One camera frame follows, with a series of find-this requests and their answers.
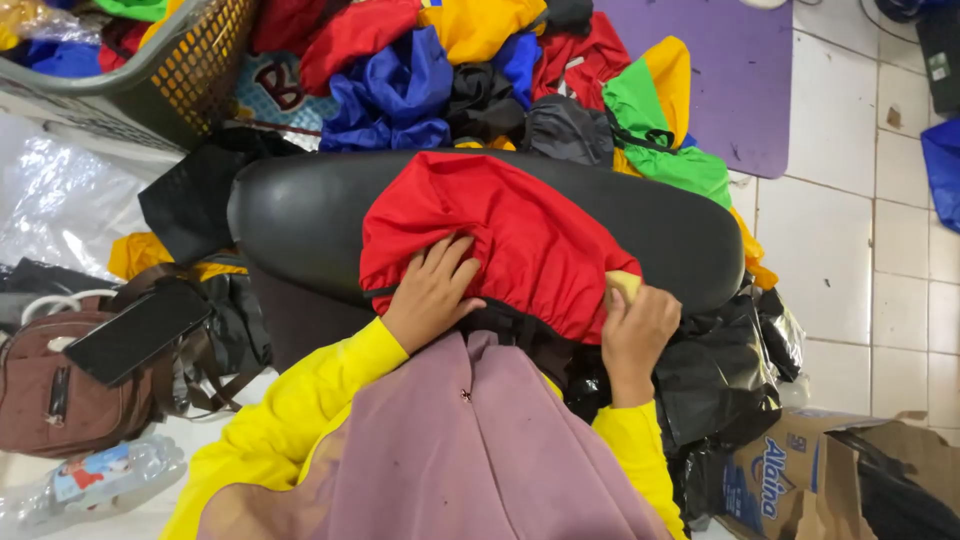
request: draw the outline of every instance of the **laundry basket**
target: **laundry basket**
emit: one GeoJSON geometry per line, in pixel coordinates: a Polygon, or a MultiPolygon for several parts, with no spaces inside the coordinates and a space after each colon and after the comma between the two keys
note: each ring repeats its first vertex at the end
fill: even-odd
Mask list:
{"type": "Polygon", "coordinates": [[[186,0],[130,61],[96,77],[51,77],[0,58],[0,91],[97,135],[188,151],[229,112],[256,8],[186,0]]]}

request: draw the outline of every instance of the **yellow sleeve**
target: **yellow sleeve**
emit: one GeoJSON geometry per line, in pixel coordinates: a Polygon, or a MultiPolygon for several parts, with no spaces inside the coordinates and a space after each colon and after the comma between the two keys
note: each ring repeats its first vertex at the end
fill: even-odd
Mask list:
{"type": "Polygon", "coordinates": [[[657,510],[676,540],[685,540],[680,509],[673,502],[673,482],[657,424],[654,402],[634,408],[605,406],[593,419],[593,430],[605,440],[630,484],[657,510]]]}
{"type": "Polygon", "coordinates": [[[407,354],[379,317],[353,337],[298,362],[267,389],[258,405],[243,407],[220,440],[190,459],[189,478],[161,540],[196,538],[207,501],[232,483],[285,490],[327,425],[353,395],[397,368],[407,354]]]}

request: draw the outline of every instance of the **cable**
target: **cable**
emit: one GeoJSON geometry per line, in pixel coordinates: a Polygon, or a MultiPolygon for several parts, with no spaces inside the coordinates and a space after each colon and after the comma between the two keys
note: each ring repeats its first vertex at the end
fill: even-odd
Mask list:
{"type": "MultiPolygon", "coordinates": [[[[797,0],[797,1],[800,2],[800,3],[802,3],[802,4],[806,4],[806,2],[804,2],[803,0],[797,0]]],[[[897,34],[894,34],[893,32],[890,32],[890,31],[887,30],[886,28],[883,28],[882,26],[880,26],[880,23],[878,23],[878,22],[876,22],[875,20],[873,20],[872,18],[870,18],[870,14],[867,13],[867,7],[863,5],[863,2],[864,2],[864,0],[859,0],[859,1],[858,1],[858,3],[860,4],[860,10],[863,12],[863,16],[867,17],[867,20],[869,20],[871,23],[874,24],[874,26],[876,26],[877,28],[879,28],[881,32],[884,32],[884,33],[886,33],[886,34],[889,34],[890,36],[893,36],[893,37],[895,37],[895,38],[897,38],[897,39],[899,39],[899,40],[901,40],[901,41],[906,41],[907,43],[913,43],[914,45],[919,45],[919,44],[920,44],[919,41],[914,41],[913,39],[907,39],[906,37],[898,36],[897,34]]]]}

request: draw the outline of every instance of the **blue fabric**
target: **blue fabric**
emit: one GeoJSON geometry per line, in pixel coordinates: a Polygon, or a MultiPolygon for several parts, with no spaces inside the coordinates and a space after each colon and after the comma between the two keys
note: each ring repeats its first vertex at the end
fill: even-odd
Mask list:
{"type": "Polygon", "coordinates": [[[102,75],[99,45],[34,39],[20,63],[37,73],[76,79],[102,75]]]}
{"type": "Polygon", "coordinates": [[[491,60],[493,67],[514,85],[514,98],[524,110],[530,110],[534,65],[542,54],[543,50],[537,45],[537,35],[524,32],[507,37],[491,60]]]}
{"type": "Polygon", "coordinates": [[[453,67],[433,26],[417,28],[330,78],[340,104],[321,131],[323,152],[449,146],[438,116],[450,97],[453,67]]]}
{"type": "Polygon", "coordinates": [[[683,150],[683,148],[689,148],[691,146],[696,147],[697,144],[700,144],[697,142],[697,139],[693,138],[693,135],[691,135],[690,132],[686,132],[684,142],[680,143],[680,148],[683,150]]]}
{"type": "Polygon", "coordinates": [[[937,216],[960,233],[960,118],[926,130],[920,142],[937,216]]]}

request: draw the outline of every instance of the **person's left hand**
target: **person's left hand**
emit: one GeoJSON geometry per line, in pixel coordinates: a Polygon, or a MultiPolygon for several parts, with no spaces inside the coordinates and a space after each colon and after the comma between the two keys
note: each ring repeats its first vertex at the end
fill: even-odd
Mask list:
{"type": "Polygon", "coordinates": [[[464,291],[480,270],[480,261],[469,258],[461,263],[473,238],[464,236],[454,242],[453,237],[437,242],[429,253],[419,250],[414,254],[390,308],[380,317],[408,355],[450,330],[471,311],[487,306],[479,298],[463,300],[464,291]]]}

